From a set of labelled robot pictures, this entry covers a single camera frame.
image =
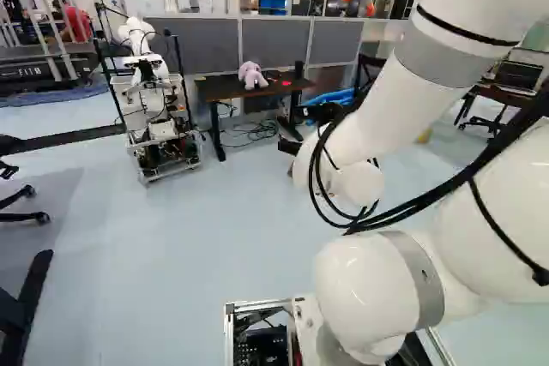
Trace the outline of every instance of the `person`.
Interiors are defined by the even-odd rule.
[[[70,6],[66,0],[53,0],[51,2],[51,6],[61,15],[61,19],[63,19],[63,12],[61,10],[62,6],[61,3],[63,3],[63,8],[65,10],[65,13],[67,14],[67,19],[69,20],[70,28],[72,29],[72,32],[75,34],[75,40],[77,42],[87,42],[92,37],[92,28],[90,27],[90,21],[89,21],[89,15],[81,9],[77,9],[75,6]],[[70,31],[69,27],[65,27],[61,32],[61,39],[63,42],[70,42]]]

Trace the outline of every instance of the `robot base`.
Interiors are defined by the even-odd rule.
[[[260,328],[270,322],[284,319],[285,325]],[[263,335],[262,343],[256,342]],[[431,360],[423,345],[429,345],[429,353],[437,353],[435,364],[452,365],[448,352],[442,346],[434,330],[426,329],[421,341],[410,333],[398,355],[387,366],[431,366]],[[280,346],[284,345],[283,356]],[[345,353],[334,335],[324,325],[323,317],[313,295],[293,299],[234,302],[225,305],[225,366],[248,366],[261,359],[268,359],[273,366],[362,366]]]

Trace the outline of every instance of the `light gray floor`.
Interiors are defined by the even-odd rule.
[[[108,124],[116,112],[105,96],[57,109],[2,109],[2,132],[31,137]],[[498,109],[480,106],[487,116]],[[50,116],[52,107],[80,116]],[[381,159],[382,209],[442,182],[482,149],[485,132],[459,132],[452,120],[450,113],[437,123],[428,145]],[[44,227],[0,225],[0,285],[10,291],[35,253],[56,252],[26,365],[221,365],[223,304],[311,291],[312,259],[339,234],[292,186],[291,159],[274,142],[229,153],[223,164],[207,142],[201,170],[148,189],[136,180],[122,136],[6,160],[21,171],[0,184],[0,197],[31,183],[39,196],[12,210],[53,217]],[[405,224],[425,224],[432,214]],[[548,325],[545,307],[502,307],[441,333],[458,365],[510,366],[546,360]]]

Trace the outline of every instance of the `plush toy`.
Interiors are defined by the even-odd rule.
[[[261,74],[261,68],[257,63],[246,62],[238,70],[238,79],[244,81],[246,90],[251,90],[258,85],[259,87],[267,87],[268,82]]]

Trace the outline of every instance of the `wheel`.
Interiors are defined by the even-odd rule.
[[[23,189],[25,190],[25,197],[28,199],[36,196],[36,189],[30,184],[26,185]]]
[[[38,212],[36,213],[36,221],[38,222],[39,225],[46,225],[50,223],[51,218],[48,213]]]

